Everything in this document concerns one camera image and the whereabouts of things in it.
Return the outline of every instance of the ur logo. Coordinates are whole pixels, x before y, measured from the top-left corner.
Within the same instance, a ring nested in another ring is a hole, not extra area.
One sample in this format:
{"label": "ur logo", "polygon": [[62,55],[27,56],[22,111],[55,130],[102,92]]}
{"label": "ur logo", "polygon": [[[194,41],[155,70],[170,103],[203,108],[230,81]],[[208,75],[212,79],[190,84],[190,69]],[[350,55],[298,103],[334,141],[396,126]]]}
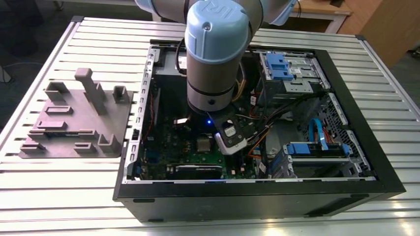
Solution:
{"label": "ur logo", "polygon": [[232,15],[234,9],[228,6],[218,5],[216,2],[210,1],[204,6],[203,11],[212,13],[223,19],[228,19]]}

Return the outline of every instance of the floor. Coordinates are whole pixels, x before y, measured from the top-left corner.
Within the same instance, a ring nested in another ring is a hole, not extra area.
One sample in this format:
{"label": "floor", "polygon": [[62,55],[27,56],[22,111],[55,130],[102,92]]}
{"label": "floor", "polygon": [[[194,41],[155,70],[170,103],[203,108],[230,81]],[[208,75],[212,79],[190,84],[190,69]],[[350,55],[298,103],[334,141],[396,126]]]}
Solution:
{"label": "floor", "polygon": [[[39,51],[30,57],[16,58],[0,47],[0,65],[18,62],[44,63],[75,15],[132,20],[151,20],[152,18],[151,14],[132,6],[67,2],[64,3],[64,10],[56,11],[51,1],[40,0],[38,3],[46,19],[42,26],[32,28],[39,42]],[[0,2],[0,12],[4,9],[6,6]],[[0,100],[0,130],[15,111],[40,68],[36,64],[22,64],[7,68],[8,74],[14,77],[14,83],[0,83],[0,94],[3,95]],[[415,59],[407,54],[391,70],[418,105],[420,105],[419,68],[420,59]]]}

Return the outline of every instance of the wooden table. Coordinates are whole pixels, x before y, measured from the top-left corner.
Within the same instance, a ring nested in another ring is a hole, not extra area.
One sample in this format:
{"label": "wooden table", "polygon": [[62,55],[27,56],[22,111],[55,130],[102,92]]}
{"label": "wooden table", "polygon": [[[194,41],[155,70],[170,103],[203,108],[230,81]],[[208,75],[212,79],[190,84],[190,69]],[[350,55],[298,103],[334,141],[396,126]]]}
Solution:
{"label": "wooden table", "polygon": [[[72,1],[72,2],[84,2],[84,3],[103,3],[103,4],[115,4],[115,5],[132,5],[136,6],[134,0],[60,0],[60,1]],[[352,14],[352,10],[343,3],[342,7],[335,7],[330,5],[330,0],[300,0],[302,5],[302,18],[310,19],[323,19],[331,20],[326,33],[336,33],[343,25],[346,17]],[[294,13],[291,17],[298,17],[299,4],[295,6]],[[160,22],[162,18],[152,14],[154,21]]]}
{"label": "wooden table", "polygon": [[[330,0],[300,0],[302,18],[331,20],[326,33],[338,33],[347,16],[352,14],[348,5],[342,7],[330,5]],[[299,4],[295,5],[291,17],[298,17]]]}

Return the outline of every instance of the wooden cabinet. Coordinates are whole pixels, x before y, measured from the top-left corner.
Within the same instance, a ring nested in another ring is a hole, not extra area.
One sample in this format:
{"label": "wooden cabinet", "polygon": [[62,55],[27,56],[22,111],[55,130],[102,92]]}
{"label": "wooden cabinet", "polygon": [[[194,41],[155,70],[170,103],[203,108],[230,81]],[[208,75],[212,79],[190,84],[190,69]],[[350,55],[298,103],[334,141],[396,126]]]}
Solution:
{"label": "wooden cabinet", "polygon": [[347,0],[354,14],[339,30],[368,40],[388,67],[420,40],[420,0]]}

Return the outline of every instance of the aluminum table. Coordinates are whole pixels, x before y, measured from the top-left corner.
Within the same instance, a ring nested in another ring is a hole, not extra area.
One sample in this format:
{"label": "aluminum table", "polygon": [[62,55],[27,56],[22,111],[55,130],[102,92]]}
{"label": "aluminum table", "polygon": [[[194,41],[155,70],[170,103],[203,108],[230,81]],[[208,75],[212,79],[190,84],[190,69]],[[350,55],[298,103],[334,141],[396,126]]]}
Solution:
{"label": "aluminum table", "polygon": [[48,83],[82,89],[74,74],[90,67],[104,89],[123,85],[139,98],[150,40],[180,40],[186,30],[176,23],[74,19],[0,134],[0,234],[420,235],[420,111],[368,43],[352,35],[262,29],[252,44],[328,50],[407,188],[392,199],[334,217],[142,224],[112,201],[119,158],[22,159]]}

